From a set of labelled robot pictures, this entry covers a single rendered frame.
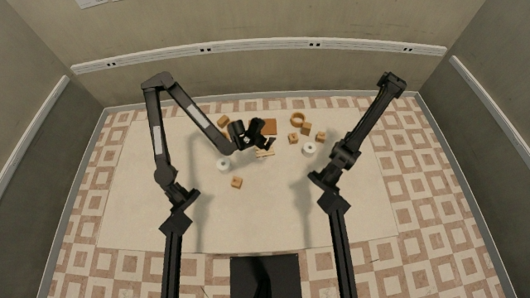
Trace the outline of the small wooden pallet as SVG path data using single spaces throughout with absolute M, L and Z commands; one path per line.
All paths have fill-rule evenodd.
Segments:
M 270 146 L 270 148 L 268 149 L 268 151 L 264 151 L 264 150 L 259 150 L 257 147 L 255 147 L 255 153 L 256 153 L 256 158 L 259 158 L 259 157 L 264 157 L 264 156 L 273 156 L 275 155 L 275 152 L 274 152 L 274 149 L 273 149 L 273 145 Z

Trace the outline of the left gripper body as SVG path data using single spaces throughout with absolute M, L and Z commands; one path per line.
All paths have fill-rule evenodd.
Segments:
M 252 140 L 252 138 L 251 138 L 249 135 L 245 135 L 245 136 L 248 136 L 248 137 L 251 139 L 251 142 L 252 142 L 251 147 L 255 146 L 255 147 L 257 147 L 259 150 L 264 150 L 264 151 L 267 151 L 268 148 L 270 147 L 270 143 L 269 143 L 269 142 L 266 142 L 267 139 L 266 139 L 265 137 L 262 138 L 262 140 L 261 140 L 260 143 L 253 145 L 253 140 Z M 266 144 L 264 145 L 265 142 L 266 142 Z

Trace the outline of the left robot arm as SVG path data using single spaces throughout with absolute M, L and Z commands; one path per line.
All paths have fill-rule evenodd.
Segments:
M 158 87 L 158 85 L 160 86 Z M 170 209 L 171 212 L 174 212 L 182 206 L 196 192 L 196 189 L 193 188 L 187 192 L 184 186 L 182 187 L 178 182 L 175 183 L 179 170 L 177 171 L 171 164 L 162 120 L 159 92 L 168 92 L 183 112 L 201 130 L 222 156 L 231 156 L 234 151 L 243 151 L 250 148 L 252 145 L 251 139 L 245 135 L 249 135 L 252 138 L 253 145 L 260 143 L 263 138 L 259 134 L 265 125 L 261 118 L 251 118 L 248 130 L 246 131 L 241 119 L 239 119 L 228 123 L 226 126 L 227 131 L 229 130 L 230 143 L 167 71 L 162 71 L 141 83 L 141 89 L 146 103 L 147 119 L 156 165 L 153 177 L 155 182 L 164 190 L 169 202 L 173 205 Z M 239 137 L 241 135 L 243 136 Z

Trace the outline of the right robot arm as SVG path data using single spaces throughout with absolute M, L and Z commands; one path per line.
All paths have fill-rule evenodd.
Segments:
M 331 161 L 326 168 L 323 168 L 320 174 L 315 170 L 311 172 L 321 183 L 337 192 L 340 191 L 340 188 L 336 184 L 344 173 L 342 169 L 349 171 L 353 167 L 362 153 L 359 149 L 364 139 L 368 136 L 393 98 L 399 99 L 407 87 L 406 81 L 398 78 L 392 72 L 384 72 L 376 85 L 380 88 L 377 97 L 354 127 L 353 131 L 347 132 L 344 139 L 341 138 L 337 142 L 339 144 L 336 144 L 335 150 L 330 153 L 329 158 Z

